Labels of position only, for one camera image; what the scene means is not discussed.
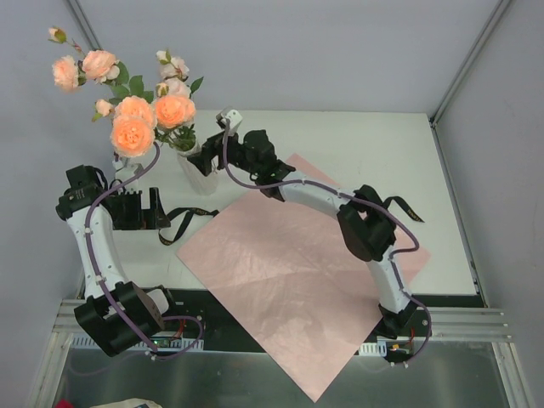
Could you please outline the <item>pale pink rose stem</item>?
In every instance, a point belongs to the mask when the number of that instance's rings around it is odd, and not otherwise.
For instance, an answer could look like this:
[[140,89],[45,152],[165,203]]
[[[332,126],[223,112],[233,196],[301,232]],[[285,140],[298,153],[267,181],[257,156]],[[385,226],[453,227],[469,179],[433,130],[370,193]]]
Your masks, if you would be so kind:
[[162,97],[171,94],[191,99],[193,94],[200,89],[204,77],[199,77],[188,83],[190,69],[181,57],[172,56],[168,50],[157,51],[156,58],[161,78],[161,81],[156,85],[156,96]]

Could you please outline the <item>black printed ribbon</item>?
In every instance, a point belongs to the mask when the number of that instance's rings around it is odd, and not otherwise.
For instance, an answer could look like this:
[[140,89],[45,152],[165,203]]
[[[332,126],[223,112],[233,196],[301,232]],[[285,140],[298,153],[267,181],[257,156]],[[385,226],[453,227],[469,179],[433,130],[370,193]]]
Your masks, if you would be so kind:
[[[391,203],[394,202],[397,204],[406,215],[410,217],[413,221],[423,223],[424,220],[416,214],[416,212],[413,210],[413,208],[400,196],[393,195],[388,197],[382,204],[382,206],[386,209],[388,209],[391,205]],[[219,210],[212,210],[208,211],[202,208],[198,207],[178,207],[174,208],[171,212],[167,214],[167,218],[170,221],[173,221],[175,218],[177,218],[180,215],[183,215],[184,218],[181,221],[178,230],[174,237],[172,239],[168,239],[164,237],[161,233],[161,231],[158,231],[158,238],[162,245],[164,246],[171,246],[173,243],[178,241],[183,234],[186,232],[188,227],[190,226],[190,222],[192,221],[192,218],[194,216],[207,216],[207,217],[216,217],[219,214]]]

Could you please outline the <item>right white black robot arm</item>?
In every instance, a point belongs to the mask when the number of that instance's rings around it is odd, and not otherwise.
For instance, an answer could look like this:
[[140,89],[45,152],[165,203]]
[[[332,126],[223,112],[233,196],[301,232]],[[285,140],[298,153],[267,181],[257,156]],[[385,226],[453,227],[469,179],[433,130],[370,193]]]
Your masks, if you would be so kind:
[[214,160],[220,168],[234,166],[247,172],[251,187],[268,198],[304,205],[336,219],[346,247],[366,263],[377,286],[382,314],[377,335],[395,339],[411,328],[419,305],[394,261],[399,253],[394,232],[400,225],[388,212],[389,199],[382,200],[369,185],[344,193],[310,178],[276,156],[264,130],[251,131],[244,139],[218,133],[189,157],[205,176]]

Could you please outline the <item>peach rose stem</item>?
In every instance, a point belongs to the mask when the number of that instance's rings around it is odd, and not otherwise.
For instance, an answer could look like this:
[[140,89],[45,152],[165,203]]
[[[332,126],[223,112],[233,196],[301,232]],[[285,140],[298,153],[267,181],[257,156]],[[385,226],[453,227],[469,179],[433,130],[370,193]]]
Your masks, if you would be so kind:
[[178,151],[188,151],[196,146],[196,107],[190,98],[169,94],[158,98],[154,108],[158,141]]
[[72,55],[60,57],[52,64],[54,85],[65,92],[78,90],[87,82],[103,84],[111,89],[114,100],[118,103],[129,95],[142,96],[144,85],[140,76],[135,77],[135,87],[129,78],[127,67],[113,54],[102,49],[86,53],[58,26],[48,29],[51,43],[67,44],[72,47],[78,58]]
[[98,99],[93,120],[111,117],[110,141],[121,157],[143,156],[155,141],[156,113],[152,105],[138,96],[128,96],[117,106]]

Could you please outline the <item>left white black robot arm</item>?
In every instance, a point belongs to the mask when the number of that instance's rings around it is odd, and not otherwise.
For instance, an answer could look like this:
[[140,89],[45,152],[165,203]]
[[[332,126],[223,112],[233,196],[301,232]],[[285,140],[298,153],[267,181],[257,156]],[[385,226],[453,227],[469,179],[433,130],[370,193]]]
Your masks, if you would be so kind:
[[67,171],[69,188],[55,208],[67,222],[80,252],[84,270],[84,304],[75,317],[80,327],[109,356],[116,356],[179,323],[179,309],[164,286],[143,289],[130,281],[118,257],[116,230],[160,230],[169,226],[157,188],[150,205],[142,206],[141,192],[114,191],[96,167]]

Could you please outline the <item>pink wrapping paper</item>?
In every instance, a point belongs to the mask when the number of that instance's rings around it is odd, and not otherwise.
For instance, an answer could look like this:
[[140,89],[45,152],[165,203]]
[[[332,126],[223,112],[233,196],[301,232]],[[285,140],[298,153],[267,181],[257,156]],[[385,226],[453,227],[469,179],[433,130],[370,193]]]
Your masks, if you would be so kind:
[[195,232],[178,258],[313,401],[381,318],[405,304],[421,250],[365,263],[337,219],[249,191]]

